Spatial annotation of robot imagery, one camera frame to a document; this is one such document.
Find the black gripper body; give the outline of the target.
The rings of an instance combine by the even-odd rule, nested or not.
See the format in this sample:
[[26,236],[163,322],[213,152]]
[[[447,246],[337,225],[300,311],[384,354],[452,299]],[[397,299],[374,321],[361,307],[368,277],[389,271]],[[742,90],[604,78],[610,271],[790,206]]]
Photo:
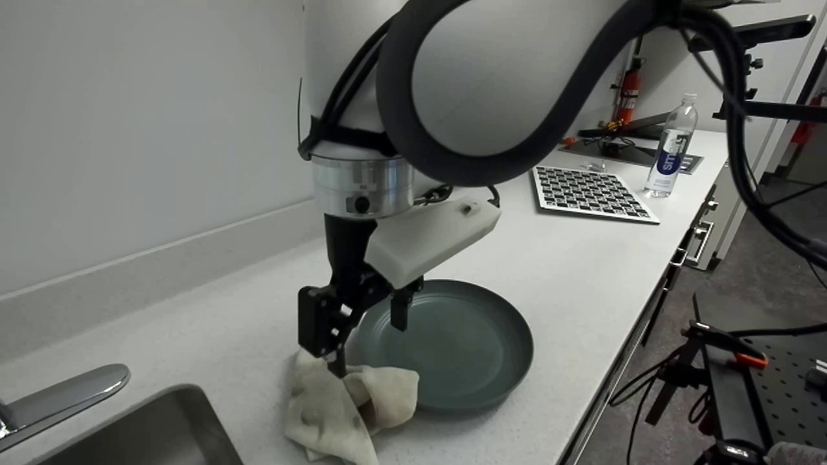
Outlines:
[[331,281],[296,292],[296,339],[315,356],[337,352],[359,317],[393,294],[393,285],[367,264],[374,219],[325,215],[322,227]]

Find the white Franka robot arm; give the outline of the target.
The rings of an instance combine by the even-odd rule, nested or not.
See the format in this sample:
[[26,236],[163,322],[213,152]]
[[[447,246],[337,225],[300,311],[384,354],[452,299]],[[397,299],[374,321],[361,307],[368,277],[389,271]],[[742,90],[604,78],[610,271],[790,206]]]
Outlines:
[[300,292],[300,345],[344,366],[361,314],[393,322],[423,274],[482,237],[490,188],[531,171],[571,131],[606,68],[657,28],[684,37],[721,74],[733,187],[759,225],[818,264],[825,246],[787,227],[748,181],[748,116],[818,121],[805,103],[755,101],[744,50],[792,38],[804,19],[759,30],[694,0],[305,0],[296,152],[313,166],[331,281]]

